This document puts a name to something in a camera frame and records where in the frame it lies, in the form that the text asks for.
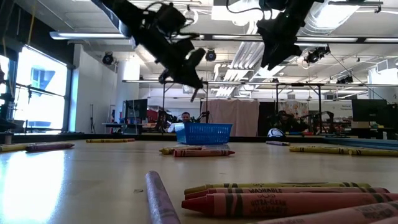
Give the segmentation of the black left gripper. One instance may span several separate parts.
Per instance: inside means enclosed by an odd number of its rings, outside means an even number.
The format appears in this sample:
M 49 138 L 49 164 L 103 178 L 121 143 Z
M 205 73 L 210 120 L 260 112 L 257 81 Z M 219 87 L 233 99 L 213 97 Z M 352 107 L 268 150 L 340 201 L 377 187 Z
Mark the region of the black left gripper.
M 181 66 L 188 53 L 195 49 L 190 39 L 169 42 L 156 27 L 139 29 L 133 33 L 133 37 L 137 45 L 142 45 L 155 58 L 155 62 L 161 63 L 164 67 Z M 205 54 L 203 48 L 196 49 L 186 60 L 189 67 L 171 68 L 169 74 L 173 81 L 195 89 L 203 88 L 195 67 Z

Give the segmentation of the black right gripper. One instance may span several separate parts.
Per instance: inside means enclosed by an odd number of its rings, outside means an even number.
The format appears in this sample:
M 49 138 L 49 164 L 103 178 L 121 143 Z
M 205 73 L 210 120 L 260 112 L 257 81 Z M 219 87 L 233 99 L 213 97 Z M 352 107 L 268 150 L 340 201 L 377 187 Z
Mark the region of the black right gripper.
M 291 56 L 301 56 L 296 41 L 297 32 L 305 25 L 305 18 L 313 6 L 314 0 L 260 0 L 262 9 L 280 11 L 274 19 L 257 21 L 257 33 L 265 44 L 261 67 L 272 70 Z

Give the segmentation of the dark purple crayon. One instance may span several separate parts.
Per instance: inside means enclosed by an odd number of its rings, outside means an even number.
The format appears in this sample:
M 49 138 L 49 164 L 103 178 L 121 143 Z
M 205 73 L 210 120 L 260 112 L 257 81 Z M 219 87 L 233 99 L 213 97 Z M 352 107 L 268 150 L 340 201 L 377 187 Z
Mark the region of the dark purple crayon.
M 72 143 L 56 143 L 56 144 L 38 144 L 26 147 L 27 152 L 44 152 L 44 151 L 56 151 L 61 149 L 71 149 L 74 146 Z

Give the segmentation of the black spotlight cluster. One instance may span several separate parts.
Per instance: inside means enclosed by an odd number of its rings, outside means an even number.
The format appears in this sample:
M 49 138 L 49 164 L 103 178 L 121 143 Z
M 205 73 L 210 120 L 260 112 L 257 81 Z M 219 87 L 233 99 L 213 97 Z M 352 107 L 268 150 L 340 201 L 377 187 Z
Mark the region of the black spotlight cluster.
M 331 51 L 329 45 L 327 45 L 326 47 L 317 47 L 315 50 L 309 51 L 308 55 L 304 58 L 304 61 L 308 64 L 317 63 L 320 59 L 322 59 L 330 52 Z

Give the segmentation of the floral poster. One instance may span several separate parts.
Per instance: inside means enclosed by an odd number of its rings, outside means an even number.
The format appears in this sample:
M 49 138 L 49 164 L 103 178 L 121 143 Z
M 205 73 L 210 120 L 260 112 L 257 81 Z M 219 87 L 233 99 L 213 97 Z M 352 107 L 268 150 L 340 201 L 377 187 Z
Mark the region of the floral poster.
M 308 103 L 299 101 L 283 101 L 277 104 L 278 113 L 283 118 L 294 119 L 300 121 L 301 118 L 308 115 L 309 105 Z

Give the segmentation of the blue plastic basket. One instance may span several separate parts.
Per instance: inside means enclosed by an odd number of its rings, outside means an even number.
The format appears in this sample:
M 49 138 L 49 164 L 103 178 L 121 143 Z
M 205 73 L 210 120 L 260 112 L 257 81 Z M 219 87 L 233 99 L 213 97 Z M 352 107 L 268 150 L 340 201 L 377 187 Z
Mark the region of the blue plastic basket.
M 214 123 L 177 123 L 175 133 L 177 141 L 188 145 L 227 144 L 232 124 Z

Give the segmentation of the beige curtain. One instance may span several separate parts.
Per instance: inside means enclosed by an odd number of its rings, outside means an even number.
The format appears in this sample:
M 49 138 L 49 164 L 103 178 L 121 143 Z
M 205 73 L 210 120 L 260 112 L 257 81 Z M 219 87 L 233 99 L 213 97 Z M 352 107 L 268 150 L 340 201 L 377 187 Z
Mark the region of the beige curtain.
M 232 124 L 230 136 L 257 136 L 259 102 L 257 100 L 217 99 L 202 101 L 201 112 L 209 111 L 209 123 Z

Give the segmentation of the white and black ball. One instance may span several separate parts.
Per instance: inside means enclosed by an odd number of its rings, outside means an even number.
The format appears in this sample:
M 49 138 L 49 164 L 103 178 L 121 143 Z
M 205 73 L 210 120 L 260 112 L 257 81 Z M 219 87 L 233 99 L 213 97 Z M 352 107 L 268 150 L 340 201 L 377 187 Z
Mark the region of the white and black ball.
M 269 138 L 282 138 L 285 136 L 285 133 L 278 128 L 271 128 L 268 131 L 267 136 Z

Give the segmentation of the long ceiling light strip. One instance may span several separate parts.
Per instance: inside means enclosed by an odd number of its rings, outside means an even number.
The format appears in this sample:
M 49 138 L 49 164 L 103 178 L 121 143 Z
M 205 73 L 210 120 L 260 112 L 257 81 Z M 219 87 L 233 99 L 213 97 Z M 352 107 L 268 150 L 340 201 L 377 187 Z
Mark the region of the long ceiling light strip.
M 50 32 L 50 36 L 55 40 L 127 40 L 127 37 L 117 33 Z M 193 39 L 197 41 L 262 42 L 260 35 L 248 34 L 199 34 Z M 297 43 L 398 44 L 398 37 L 298 36 Z

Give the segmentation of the thin black tripod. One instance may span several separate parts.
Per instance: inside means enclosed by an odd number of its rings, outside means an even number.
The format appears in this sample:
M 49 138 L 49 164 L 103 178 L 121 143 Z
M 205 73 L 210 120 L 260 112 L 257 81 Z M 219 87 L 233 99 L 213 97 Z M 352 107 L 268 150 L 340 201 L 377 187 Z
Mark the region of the thin black tripod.
M 93 117 L 93 104 L 90 105 L 90 133 L 95 134 L 95 122 L 94 122 L 94 117 Z

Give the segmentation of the blue mat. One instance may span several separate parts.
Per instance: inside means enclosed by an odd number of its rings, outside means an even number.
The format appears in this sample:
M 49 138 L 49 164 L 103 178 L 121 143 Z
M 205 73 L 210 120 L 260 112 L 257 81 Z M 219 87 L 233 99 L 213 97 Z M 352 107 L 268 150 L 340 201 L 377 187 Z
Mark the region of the blue mat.
M 356 138 L 324 138 L 323 140 L 327 144 L 398 151 L 398 140 Z

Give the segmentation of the orange-red crayon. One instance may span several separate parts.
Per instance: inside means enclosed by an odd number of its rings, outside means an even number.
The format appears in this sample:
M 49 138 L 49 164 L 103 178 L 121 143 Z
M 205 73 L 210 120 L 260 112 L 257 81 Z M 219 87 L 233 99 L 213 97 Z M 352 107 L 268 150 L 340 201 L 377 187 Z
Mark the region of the orange-red crayon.
M 213 188 L 185 194 L 185 200 L 208 194 L 281 194 L 281 193 L 389 193 L 381 187 L 265 187 L 265 188 Z

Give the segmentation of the black equipment stand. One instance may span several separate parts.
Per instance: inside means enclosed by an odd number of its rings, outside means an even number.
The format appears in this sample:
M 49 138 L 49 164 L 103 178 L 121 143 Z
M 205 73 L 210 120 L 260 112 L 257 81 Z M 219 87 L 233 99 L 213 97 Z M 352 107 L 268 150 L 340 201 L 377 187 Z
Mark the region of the black equipment stand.
M 3 136 L 2 140 L 5 144 L 12 142 L 12 130 L 17 128 L 17 125 L 9 119 L 9 105 L 14 102 L 14 95 L 12 93 L 10 82 L 7 80 L 1 80 L 0 85 L 6 85 L 6 92 L 0 93 L 0 100 L 4 103 L 0 104 L 0 137 Z

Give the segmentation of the black background table frame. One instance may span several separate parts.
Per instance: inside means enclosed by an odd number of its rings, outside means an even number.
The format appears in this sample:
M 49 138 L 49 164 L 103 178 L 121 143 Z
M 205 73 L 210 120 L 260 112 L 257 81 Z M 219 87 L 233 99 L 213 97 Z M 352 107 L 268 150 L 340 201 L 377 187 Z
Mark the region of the black background table frame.
M 321 83 L 303 83 L 303 82 L 295 82 L 295 83 L 275 83 L 276 90 L 276 103 L 275 103 L 275 112 L 279 112 L 279 86 L 290 86 L 290 87 L 305 87 L 308 86 L 313 92 L 318 95 L 318 124 L 319 124 L 319 133 L 322 133 L 323 121 L 322 121 L 322 97 L 321 97 Z
M 203 86 L 206 87 L 206 89 L 202 89 L 203 92 L 205 93 L 205 106 L 206 106 L 206 111 L 200 115 L 200 119 L 202 117 L 205 117 L 205 123 L 209 123 L 209 118 L 210 118 L 210 112 L 208 111 L 208 92 L 209 92 L 209 81 L 203 81 L 201 80 L 201 83 Z M 165 113 L 165 94 L 167 91 L 176 84 L 175 81 L 170 81 L 166 80 L 163 82 L 163 90 L 162 90 L 162 110 Z

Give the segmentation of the grey ribbed air duct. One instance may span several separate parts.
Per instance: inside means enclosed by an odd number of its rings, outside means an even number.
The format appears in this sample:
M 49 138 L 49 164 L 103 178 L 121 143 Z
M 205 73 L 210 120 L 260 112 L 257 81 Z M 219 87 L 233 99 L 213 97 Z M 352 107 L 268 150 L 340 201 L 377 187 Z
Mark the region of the grey ribbed air duct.
M 360 6 L 351 0 L 324 0 L 315 2 L 307 14 L 299 36 L 329 35 L 339 26 L 343 25 Z

